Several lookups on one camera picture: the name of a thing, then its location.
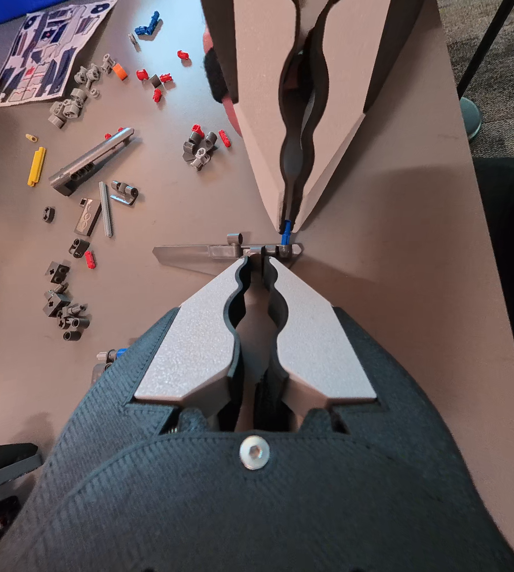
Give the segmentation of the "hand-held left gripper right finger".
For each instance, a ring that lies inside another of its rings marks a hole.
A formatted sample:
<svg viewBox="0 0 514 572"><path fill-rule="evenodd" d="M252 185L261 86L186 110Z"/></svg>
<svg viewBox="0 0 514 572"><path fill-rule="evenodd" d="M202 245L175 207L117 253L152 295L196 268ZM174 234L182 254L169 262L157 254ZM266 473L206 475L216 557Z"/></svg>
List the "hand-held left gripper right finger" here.
<svg viewBox="0 0 514 572"><path fill-rule="evenodd" d="M265 258L268 315L276 327L263 377L263 427L291 414L374 403L376 392L331 303L274 258Z"/></svg>

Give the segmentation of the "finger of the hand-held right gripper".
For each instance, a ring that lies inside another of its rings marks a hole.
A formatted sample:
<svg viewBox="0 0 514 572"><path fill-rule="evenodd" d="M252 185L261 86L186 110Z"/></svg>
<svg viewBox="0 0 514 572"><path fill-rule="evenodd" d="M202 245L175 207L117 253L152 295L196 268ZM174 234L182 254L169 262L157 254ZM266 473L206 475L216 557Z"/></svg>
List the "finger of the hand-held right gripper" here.
<svg viewBox="0 0 514 572"><path fill-rule="evenodd" d="M282 76L295 53L302 1L234 1L238 102L235 113L261 199L278 231L284 229L282 146L287 128Z"/></svg>
<svg viewBox="0 0 514 572"><path fill-rule="evenodd" d="M389 1L329 1L310 34L312 94L302 119L302 167L289 219L298 231L363 122Z"/></svg>

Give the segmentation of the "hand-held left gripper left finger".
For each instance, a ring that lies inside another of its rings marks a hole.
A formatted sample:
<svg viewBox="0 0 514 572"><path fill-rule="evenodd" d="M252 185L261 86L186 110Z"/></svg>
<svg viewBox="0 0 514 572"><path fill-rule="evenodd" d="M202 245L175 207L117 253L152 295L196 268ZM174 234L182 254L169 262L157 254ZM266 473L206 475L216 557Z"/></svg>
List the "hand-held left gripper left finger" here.
<svg viewBox="0 0 514 572"><path fill-rule="evenodd" d="M251 263L240 258L183 302L134 393L138 403L197 408L236 425L244 364L236 327L246 314Z"/></svg>

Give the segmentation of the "grey pointed lego panel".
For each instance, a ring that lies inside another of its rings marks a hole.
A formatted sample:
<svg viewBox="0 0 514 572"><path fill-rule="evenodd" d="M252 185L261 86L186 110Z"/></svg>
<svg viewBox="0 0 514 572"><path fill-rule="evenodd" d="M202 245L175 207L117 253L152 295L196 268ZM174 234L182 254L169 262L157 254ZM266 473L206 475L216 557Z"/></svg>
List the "grey pointed lego panel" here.
<svg viewBox="0 0 514 572"><path fill-rule="evenodd" d="M303 254L299 243L292 243L293 256L289 260L278 257L277 246L280 244L244 244L241 247L227 243L217 245L172 245L153 248L156 259L164 266L175 267L217 276L234 262L248 258L251 270L263 271L264 259L271 257L290 267Z"/></svg>

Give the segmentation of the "blue lego engine block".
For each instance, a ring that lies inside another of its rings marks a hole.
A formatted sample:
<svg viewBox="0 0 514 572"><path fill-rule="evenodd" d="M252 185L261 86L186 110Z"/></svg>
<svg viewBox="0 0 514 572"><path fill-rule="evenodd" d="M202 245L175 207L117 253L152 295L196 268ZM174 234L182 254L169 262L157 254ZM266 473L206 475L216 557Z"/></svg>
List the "blue lego engine block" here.
<svg viewBox="0 0 514 572"><path fill-rule="evenodd" d="M99 352L97 354L97 363L94 365L91 375L90 385L93 386L99 377L111 367L111 365L121 357L127 348L111 349L109 351Z"/></svg>

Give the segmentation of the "group of grey lego connectors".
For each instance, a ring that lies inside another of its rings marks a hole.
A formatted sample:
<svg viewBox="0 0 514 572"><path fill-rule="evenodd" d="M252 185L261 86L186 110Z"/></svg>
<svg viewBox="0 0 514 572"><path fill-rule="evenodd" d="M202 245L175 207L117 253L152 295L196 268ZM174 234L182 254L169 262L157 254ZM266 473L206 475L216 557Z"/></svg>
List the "group of grey lego connectors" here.
<svg viewBox="0 0 514 572"><path fill-rule="evenodd" d="M72 262L89 254L89 242L75 239L69 248L69 254L73 257L72 260L52 261L46 269L49 288L44 293L43 312L46 317L55 320L65 341L75 342L80 340L88 329L91 316L88 304L73 298L69 274Z"/></svg>

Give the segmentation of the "long grey lego axle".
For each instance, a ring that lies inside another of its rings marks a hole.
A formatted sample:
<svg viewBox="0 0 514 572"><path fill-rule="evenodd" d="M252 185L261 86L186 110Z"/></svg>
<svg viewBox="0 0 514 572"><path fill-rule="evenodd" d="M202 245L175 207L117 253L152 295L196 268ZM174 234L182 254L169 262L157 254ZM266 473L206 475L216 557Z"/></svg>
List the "long grey lego axle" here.
<svg viewBox="0 0 514 572"><path fill-rule="evenodd" d="M110 210L110 204L109 204L108 187L107 187L106 183L103 181L99 181L98 187L99 187L99 193L100 193L104 233L105 233L106 237L112 238L113 237L113 228L112 228L112 222L111 222L111 210Z"/></svg>

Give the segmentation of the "dark grey flat lego panel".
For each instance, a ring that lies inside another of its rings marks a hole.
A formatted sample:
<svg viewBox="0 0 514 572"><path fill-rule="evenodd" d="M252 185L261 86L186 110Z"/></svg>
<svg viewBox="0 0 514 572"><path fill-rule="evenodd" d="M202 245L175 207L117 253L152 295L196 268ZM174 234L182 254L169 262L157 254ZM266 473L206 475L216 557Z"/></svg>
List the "dark grey flat lego panel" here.
<svg viewBox="0 0 514 572"><path fill-rule="evenodd" d="M100 199L83 198L80 201L82 214L76 223L74 232L81 236L91 236L97 220L101 214L102 204Z"/></svg>

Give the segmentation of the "long grey lego panel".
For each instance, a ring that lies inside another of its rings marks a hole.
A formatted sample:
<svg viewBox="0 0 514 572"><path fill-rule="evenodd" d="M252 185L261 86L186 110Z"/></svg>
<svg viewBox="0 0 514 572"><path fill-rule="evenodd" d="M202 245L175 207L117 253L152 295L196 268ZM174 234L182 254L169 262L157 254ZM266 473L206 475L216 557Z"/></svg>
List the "long grey lego panel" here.
<svg viewBox="0 0 514 572"><path fill-rule="evenodd" d="M63 196L72 195L77 188L95 175L124 147L134 135L134 128L127 127L90 149L81 157L61 168L49 178L50 186Z"/></svg>

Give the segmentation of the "lego sticker sheet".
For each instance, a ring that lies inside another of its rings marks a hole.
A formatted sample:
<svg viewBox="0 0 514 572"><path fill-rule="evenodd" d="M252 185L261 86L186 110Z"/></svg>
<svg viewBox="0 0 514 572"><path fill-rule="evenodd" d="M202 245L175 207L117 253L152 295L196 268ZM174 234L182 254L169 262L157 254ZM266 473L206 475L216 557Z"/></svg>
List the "lego sticker sheet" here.
<svg viewBox="0 0 514 572"><path fill-rule="evenodd" d="M63 95L73 62L117 1L27 14L0 72L0 108Z"/></svg>

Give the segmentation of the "yellow lego beam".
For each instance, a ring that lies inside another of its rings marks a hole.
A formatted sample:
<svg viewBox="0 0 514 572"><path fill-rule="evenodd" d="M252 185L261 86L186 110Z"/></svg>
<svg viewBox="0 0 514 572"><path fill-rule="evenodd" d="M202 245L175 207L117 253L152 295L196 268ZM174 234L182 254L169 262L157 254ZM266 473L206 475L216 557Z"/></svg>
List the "yellow lego beam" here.
<svg viewBox="0 0 514 572"><path fill-rule="evenodd" d="M45 161L45 156L46 156L46 148L39 147L38 150L35 151L27 181L28 186L34 187L39 183L41 171Z"/></svg>

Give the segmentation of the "grey connector with red axle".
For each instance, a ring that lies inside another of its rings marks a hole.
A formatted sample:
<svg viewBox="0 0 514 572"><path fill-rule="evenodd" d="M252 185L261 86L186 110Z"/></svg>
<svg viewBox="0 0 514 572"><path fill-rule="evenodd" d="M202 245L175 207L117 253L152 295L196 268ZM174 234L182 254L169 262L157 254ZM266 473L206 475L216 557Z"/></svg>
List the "grey connector with red axle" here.
<svg viewBox="0 0 514 572"><path fill-rule="evenodd" d="M185 162L192 162L194 160L198 147L203 139L204 133L201 126L199 124L193 125L189 138L183 144L182 158Z"/></svg>

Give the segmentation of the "black pole stand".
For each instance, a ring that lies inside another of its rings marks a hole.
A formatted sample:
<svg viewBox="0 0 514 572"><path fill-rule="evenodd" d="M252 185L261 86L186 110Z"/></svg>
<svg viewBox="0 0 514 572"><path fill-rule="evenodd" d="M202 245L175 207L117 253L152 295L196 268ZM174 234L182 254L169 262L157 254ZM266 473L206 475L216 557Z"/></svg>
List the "black pole stand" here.
<svg viewBox="0 0 514 572"><path fill-rule="evenodd" d="M472 100L465 97L465 91L474 78L475 73L478 71L483 59L502 29L513 7L514 1L501 2L456 87L463 123L469 142L475 139L480 131L482 126L482 114L477 105Z"/></svg>

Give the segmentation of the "cluster of light grey blocks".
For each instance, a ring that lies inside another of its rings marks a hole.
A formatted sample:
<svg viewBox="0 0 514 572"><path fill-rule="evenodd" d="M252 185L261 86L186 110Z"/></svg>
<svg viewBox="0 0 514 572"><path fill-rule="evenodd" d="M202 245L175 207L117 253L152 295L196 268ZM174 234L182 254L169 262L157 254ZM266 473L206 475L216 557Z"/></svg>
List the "cluster of light grey blocks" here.
<svg viewBox="0 0 514 572"><path fill-rule="evenodd" d="M48 121L60 129L66 124L68 119L79 117L82 108L83 102L79 99L56 101L50 108Z"/></svg>

